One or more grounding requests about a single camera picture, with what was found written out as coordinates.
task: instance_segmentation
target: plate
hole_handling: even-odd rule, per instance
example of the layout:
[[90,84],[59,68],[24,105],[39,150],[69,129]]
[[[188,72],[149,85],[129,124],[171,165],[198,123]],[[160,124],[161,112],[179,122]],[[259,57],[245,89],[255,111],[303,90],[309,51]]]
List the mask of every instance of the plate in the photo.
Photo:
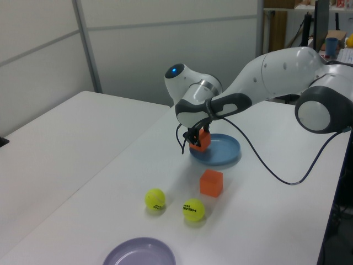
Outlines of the plate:
[[191,155],[200,163],[221,166],[236,162],[240,158],[240,143],[225,134],[211,134],[211,144],[205,152],[190,148]]
[[103,265],[175,265],[170,248],[150,237],[134,238],[118,245],[106,257]]

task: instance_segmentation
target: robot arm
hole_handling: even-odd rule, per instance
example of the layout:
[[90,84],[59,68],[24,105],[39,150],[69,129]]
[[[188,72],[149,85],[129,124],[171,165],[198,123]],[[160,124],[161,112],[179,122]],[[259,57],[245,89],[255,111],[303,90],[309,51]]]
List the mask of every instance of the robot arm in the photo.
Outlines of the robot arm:
[[324,64],[308,47],[257,57],[223,93],[216,78],[184,65],[171,67],[165,83],[176,104],[177,119],[189,129],[198,130],[261,101],[294,93],[302,94],[295,115],[308,131],[342,131],[353,122],[353,68]]

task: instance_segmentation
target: white wall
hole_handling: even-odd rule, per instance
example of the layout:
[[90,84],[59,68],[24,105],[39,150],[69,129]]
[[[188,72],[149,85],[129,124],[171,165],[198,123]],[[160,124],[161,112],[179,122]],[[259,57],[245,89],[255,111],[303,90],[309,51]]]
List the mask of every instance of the white wall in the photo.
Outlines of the white wall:
[[255,58],[258,0],[80,1],[103,93],[172,105],[166,70],[185,63],[224,88]]
[[71,0],[0,1],[0,136],[93,91]]

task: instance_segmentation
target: monitor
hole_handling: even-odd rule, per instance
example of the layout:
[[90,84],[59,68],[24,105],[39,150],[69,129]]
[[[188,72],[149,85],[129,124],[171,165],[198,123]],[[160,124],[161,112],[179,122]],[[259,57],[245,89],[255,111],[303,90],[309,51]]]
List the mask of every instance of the monitor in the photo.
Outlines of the monitor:
[[330,0],[316,0],[314,11],[313,49],[319,52],[329,29]]

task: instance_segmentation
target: tennis ball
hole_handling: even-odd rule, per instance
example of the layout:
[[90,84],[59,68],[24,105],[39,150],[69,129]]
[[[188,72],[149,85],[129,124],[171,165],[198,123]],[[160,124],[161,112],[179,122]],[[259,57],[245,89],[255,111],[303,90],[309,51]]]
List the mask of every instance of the tennis ball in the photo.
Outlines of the tennis ball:
[[150,189],[145,195],[146,206],[151,210],[159,210],[165,203],[165,195],[160,189]]
[[187,220],[197,222],[204,217],[205,207],[202,201],[192,198],[184,203],[183,214]]

